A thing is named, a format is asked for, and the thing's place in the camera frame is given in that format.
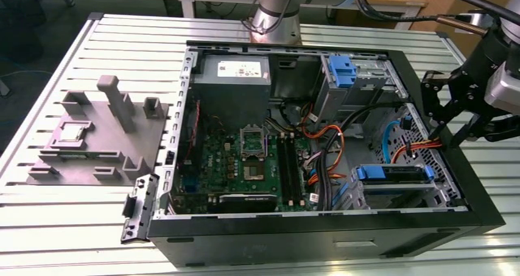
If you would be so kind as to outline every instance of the aluminum extrusion table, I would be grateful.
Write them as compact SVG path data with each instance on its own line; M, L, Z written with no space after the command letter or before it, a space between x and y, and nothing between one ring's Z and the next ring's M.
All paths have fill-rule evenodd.
M448 73L462 61L450 40L429 32L302 25L301 35L308 45L404 51L418 77L428 69ZM414 258L176 271L152 244L120 245L121 207L130 187L25 185L30 163L64 113L57 102L65 91L84 90L89 100L104 100L96 81L101 74L112 74L133 101L156 96L174 105L186 40L248 41L248 33L237 21L124 15L86 21L0 158L1 275L185 271L206 275L518 275L518 139L461 145L506 225L484 236L457 239ZM457 130L468 118L460 116L449 128ZM164 158L161 150L157 161Z

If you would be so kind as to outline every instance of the green motherboard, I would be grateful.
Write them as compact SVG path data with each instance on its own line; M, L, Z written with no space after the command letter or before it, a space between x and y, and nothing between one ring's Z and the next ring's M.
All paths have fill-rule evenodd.
M278 136L266 135L264 140L252 135L210 135L205 138L201 155L201 169L197 177L182 179L182 210L188 214L205 214L206 202L214 194L270 194L277 196L276 211L312 211L313 207L302 196L300 202L286 204L281 199L281 180L278 157ZM306 139L294 138L294 157L300 160L308 153ZM265 147L265 157L244 158L242 151L256 151ZM300 178L301 194L305 194L302 174Z

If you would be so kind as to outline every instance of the ram slot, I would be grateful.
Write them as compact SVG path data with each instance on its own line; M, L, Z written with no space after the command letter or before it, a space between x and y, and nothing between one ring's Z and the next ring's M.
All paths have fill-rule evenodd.
M290 193L290 172L288 168L286 157L286 139L278 137L276 139L276 152L277 152L277 168L280 172L281 183L281 201L286 205L292 205L292 193Z
M298 205L302 201L301 198L301 185L298 175L298 161L296 157L294 139L289 139L285 142L285 154L286 154L286 165L290 178L290 194L294 205Z

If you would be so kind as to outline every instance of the floor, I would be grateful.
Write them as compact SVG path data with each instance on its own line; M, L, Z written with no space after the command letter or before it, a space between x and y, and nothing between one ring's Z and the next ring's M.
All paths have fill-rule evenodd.
M62 0L41 0L40 4L46 17L44 25L34 28L44 47L41 57L29 63L20 64L0 55L0 79L10 89L9 95L0 99L0 154L9 144L50 74L18 73L2 76L16 71L28 70L52 73L90 12L166 16L166 6L169 15L182 15L180 3L176 1L164 3L160 0L76 0L76 5L66 7ZM249 4L196 3L197 18L242 19L249 11ZM300 21L309 24L329 23L324 9L310 8L301 9Z

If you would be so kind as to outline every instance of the power supply label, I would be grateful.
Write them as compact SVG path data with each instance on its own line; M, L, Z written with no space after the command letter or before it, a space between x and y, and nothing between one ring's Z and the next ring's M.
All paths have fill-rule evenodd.
M221 61L217 76L261 78L260 62Z

